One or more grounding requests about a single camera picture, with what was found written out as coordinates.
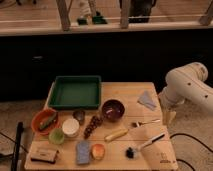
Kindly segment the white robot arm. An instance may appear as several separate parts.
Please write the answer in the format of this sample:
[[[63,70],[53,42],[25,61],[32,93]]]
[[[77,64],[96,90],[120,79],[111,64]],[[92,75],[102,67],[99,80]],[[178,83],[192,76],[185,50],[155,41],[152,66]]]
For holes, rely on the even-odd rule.
[[[213,88],[205,84],[207,78],[208,70],[200,62],[174,68],[166,74],[166,86],[158,95],[164,125],[172,122],[176,116],[175,107],[185,100],[213,114]]]

